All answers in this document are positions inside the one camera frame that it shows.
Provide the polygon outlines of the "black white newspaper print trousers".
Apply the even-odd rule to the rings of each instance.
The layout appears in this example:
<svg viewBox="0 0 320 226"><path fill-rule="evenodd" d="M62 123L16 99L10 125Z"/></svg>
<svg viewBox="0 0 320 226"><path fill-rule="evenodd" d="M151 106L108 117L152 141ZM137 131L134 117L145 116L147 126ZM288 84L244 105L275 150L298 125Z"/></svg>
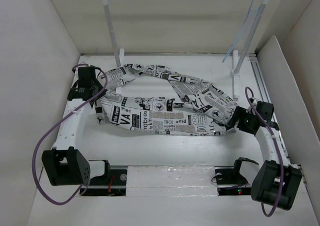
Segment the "black white newspaper print trousers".
<svg viewBox="0 0 320 226"><path fill-rule="evenodd" d="M169 82L177 98L129 97L115 93L149 75ZM221 136L235 132L228 123L237 103L213 83L172 71L162 65L125 64L109 70L106 94L101 98L109 122L131 130L162 135Z"/></svg>

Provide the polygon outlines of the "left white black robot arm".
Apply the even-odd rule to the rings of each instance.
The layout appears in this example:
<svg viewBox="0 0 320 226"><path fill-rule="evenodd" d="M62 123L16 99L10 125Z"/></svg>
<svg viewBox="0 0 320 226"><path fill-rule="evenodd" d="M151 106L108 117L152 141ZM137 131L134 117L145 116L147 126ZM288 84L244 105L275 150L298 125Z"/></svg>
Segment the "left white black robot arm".
<svg viewBox="0 0 320 226"><path fill-rule="evenodd" d="M55 143L42 153L41 160L53 186L86 185L95 178L100 184L111 180L106 160L87 160L80 152L85 122L106 90L97 80L95 66L74 67L77 80L71 87Z"/></svg>

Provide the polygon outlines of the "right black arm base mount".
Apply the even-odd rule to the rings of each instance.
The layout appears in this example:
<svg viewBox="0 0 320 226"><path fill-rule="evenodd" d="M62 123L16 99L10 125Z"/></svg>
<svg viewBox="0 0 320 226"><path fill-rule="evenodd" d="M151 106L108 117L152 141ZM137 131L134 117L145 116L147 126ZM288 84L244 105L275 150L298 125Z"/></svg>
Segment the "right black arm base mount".
<svg viewBox="0 0 320 226"><path fill-rule="evenodd" d="M250 195L259 169L258 162L239 157L233 166L215 166L211 183L217 187L218 196Z"/></svg>

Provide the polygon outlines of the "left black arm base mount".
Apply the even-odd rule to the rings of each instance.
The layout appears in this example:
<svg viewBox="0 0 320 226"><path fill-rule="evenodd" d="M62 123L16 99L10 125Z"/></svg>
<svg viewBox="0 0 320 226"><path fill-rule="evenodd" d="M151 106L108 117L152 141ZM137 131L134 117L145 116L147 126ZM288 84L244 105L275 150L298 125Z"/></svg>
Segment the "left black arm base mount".
<svg viewBox="0 0 320 226"><path fill-rule="evenodd" d="M125 196L127 166L111 166L107 160L90 160L90 180L82 186L81 196Z"/></svg>

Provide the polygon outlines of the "aluminium rail right side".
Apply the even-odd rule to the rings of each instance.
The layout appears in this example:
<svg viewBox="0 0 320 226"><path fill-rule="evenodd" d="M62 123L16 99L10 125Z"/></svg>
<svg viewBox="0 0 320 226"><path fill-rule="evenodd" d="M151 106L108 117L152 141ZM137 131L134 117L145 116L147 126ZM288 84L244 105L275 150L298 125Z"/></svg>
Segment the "aluminium rail right side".
<svg viewBox="0 0 320 226"><path fill-rule="evenodd" d="M260 68L260 65L259 65L258 58L257 58L255 53L250 53L248 57L249 57L249 61L250 61L250 64L251 64L251 67L252 67L252 70L253 70L253 74L254 74L254 77L255 77L255 80L256 80L256 83L257 83L257 86L258 86L258 90L259 90L259 94L260 94L261 100L264 101L264 102L271 103L271 98L269 96L269 93L268 93L268 90L267 90L267 87L266 87L266 84L265 84L265 81L264 81L264 78L263 78L263 75L262 75L262 71L261 71L261 68ZM278 123L276 115L275 115L275 112L274 112L274 114L272 116L272 120L274 122ZM279 138L280 138L281 146L282 146L285 154L288 156L288 152L287 152L284 140L282 138L281 132L279 132Z"/></svg>

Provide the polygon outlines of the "clear blue plastic hanger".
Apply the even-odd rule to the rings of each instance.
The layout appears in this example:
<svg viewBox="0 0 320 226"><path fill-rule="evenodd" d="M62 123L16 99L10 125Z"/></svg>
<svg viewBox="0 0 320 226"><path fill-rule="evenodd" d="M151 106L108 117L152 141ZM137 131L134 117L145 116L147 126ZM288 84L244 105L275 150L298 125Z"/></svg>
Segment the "clear blue plastic hanger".
<svg viewBox="0 0 320 226"><path fill-rule="evenodd" d="M230 56L230 54L233 52L233 50L236 48L238 42L243 38L243 36L245 35L245 32L248 30L249 25L253 24L253 17L255 17L258 13L258 10L260 8L260 6L258 6L257 8L253 9L253 4L254 4L255 0L252 0L250 3L250 6L248 8L246 17L240 27L240 29L238 30L230 48L228 49L227 53L225 54L222 62L224 63L225 60Z"/></svg>

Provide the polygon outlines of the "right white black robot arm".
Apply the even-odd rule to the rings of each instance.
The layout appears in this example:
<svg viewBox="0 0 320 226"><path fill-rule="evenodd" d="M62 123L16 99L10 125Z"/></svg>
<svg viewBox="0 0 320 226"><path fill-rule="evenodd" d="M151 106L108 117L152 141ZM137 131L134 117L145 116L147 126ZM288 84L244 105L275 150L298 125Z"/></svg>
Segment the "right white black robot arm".
<svg viewBox="0 0 320 226"><path fill-rule="evenodd" d="M263 158L263 165L254 177L249 170L237 166L231 170L235 182L245 180L251 185L251 198L262 204L290 210L293 206L302 173L288 161L281 146L279 126L272 121L274 106L271 103L250 98L247 109L237 107L229 125L254 135Z"/></svg>

